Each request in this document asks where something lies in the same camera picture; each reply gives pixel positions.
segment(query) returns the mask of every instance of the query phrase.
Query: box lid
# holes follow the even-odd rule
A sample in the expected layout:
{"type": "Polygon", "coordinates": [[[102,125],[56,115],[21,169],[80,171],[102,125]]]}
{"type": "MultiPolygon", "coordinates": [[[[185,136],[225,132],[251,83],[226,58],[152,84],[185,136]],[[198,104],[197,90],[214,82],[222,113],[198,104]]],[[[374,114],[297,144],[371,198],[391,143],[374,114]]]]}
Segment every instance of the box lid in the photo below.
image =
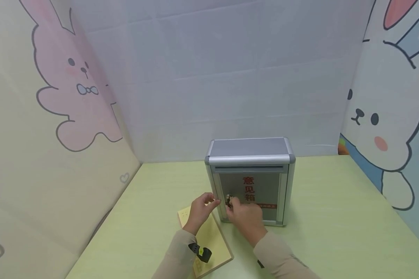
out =
{"type": "Polygon", "coordinates": [[[205,162],[214,164],[292,164],[295,156],[288,138],[213,140],[205,162]]]}

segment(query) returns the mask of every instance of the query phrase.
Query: sleeve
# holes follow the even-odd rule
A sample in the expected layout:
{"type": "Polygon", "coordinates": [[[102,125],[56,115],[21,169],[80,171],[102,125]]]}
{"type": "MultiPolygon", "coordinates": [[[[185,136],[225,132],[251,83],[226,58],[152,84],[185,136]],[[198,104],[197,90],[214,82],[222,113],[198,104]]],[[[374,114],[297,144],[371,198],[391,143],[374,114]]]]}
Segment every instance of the sleeve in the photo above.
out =
{"type": "Polygon", "coordinates": [[[268,232],[253,250],[262,265],[276,279],[319,279],[277,235],[268,232]]]}
{"type": "Polygon", "coordinates": [[[195,242],[196,237],[191,233],[182,229],[177,231],[152,279],[188,278],[196,257],[188,245],[195,242]]]}

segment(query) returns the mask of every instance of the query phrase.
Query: silver box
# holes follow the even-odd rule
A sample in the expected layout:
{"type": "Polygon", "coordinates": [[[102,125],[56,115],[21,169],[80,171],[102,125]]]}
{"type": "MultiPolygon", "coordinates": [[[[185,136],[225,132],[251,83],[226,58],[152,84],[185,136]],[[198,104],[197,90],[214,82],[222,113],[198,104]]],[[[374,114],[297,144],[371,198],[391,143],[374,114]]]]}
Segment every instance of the silver box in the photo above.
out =
{"type": "Polygon", "coordinates": [[[226,196],[257,203],[263,222],[285,226],[291,200],[295,155],[288,138],[213,140],[205,158],[213,194],[222,202],[219,217],[228,222],[226,196]]]}

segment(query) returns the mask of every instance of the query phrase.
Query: person's right hand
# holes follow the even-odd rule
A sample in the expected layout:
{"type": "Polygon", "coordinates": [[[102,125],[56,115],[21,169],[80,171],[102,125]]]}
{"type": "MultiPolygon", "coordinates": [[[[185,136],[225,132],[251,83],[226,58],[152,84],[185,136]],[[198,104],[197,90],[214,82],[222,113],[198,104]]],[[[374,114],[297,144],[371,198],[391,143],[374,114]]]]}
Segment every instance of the person's right hand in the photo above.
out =
{"type": "Polygon", "coordinates": [[[262,223],[262,209],[254,203],[241,204],[236,197],[233,197],[230,203],[233,208],[225,206],[228,219],[236,226],[251,246],[255,247],[267,233],[262,223]]]}

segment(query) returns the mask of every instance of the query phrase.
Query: yellow notepad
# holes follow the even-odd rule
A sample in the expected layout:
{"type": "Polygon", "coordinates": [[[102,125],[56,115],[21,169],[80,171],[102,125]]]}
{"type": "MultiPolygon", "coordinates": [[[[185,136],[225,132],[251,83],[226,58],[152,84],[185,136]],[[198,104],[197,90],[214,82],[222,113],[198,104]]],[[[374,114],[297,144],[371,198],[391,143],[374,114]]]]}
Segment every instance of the yellow notepad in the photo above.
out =
{"type": "MultiPolygon", "coordinates": [[[[191,207],[188,207],[178,212],[182,227],[188,221],[190,209],[191,207]]],[[[231,253],[213,214],[210,214],[210,217],[203,223],[196,238],[200,247],[207,247],[212,252],[208,263],[202,262],[196,257],[193,265],[196,278],[207,275],[233,259],[233,254],[231,253]]]]}

